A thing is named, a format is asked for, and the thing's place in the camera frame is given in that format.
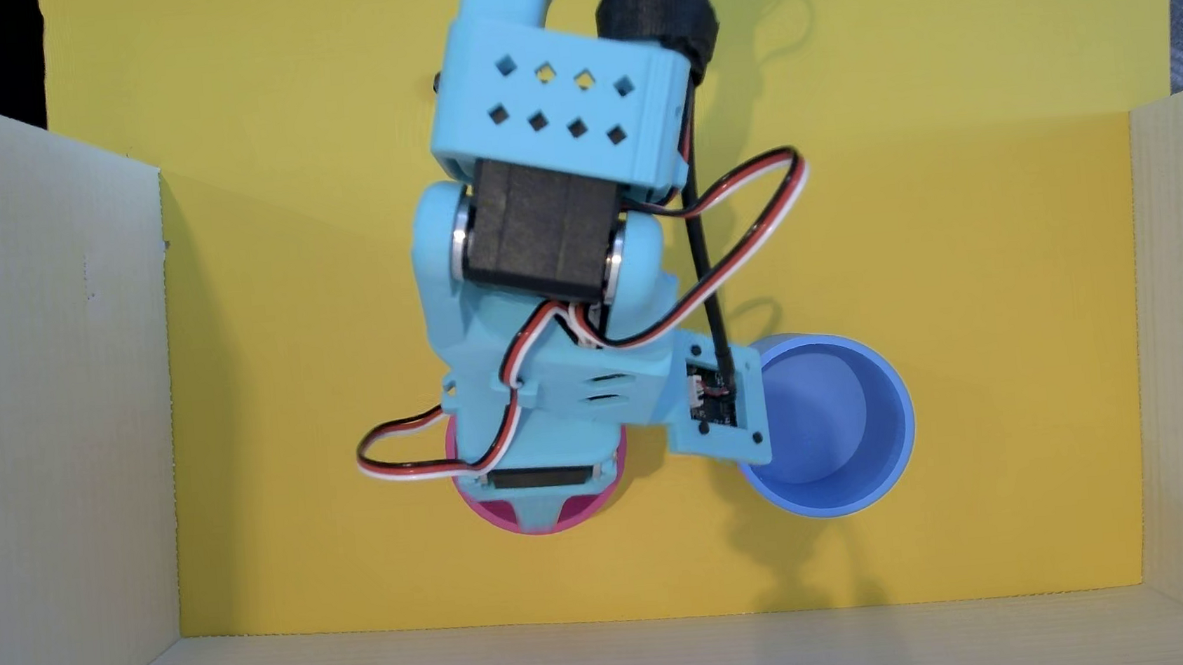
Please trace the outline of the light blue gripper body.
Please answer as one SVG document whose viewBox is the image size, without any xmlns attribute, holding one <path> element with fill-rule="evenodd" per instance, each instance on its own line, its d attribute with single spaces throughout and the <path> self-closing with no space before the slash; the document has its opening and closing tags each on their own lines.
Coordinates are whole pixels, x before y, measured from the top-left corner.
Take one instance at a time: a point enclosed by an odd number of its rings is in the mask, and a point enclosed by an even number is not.
<svg viewBox="0 0 1183 665">
<path fill-rule="evenodd" d="M 458 478 L 470 502 L 603 493 L 621 476 L 625 428 L 657 426 L 675 456 L 694 456 L 689 337 L 675 331 L 632 351 L 542 336 L 521 362 L 521 420 L 484 476 Z"/>
</svg>

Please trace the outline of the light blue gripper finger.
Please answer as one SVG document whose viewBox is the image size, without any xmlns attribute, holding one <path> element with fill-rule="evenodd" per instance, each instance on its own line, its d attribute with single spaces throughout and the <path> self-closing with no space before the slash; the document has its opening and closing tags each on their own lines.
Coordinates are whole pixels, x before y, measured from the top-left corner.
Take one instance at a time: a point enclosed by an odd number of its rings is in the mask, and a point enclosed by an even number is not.
<svg viewBox="0 0 1183 665">
<path fill-rule="evenodd" d="M 521 536 L 565 532 L 592 519 L 607 503 L 606 488 L 596 493 L 573 488 L 531 490 L 508 501 L 511 516 L 503 522 L 504 530 Z"/>
</svg>

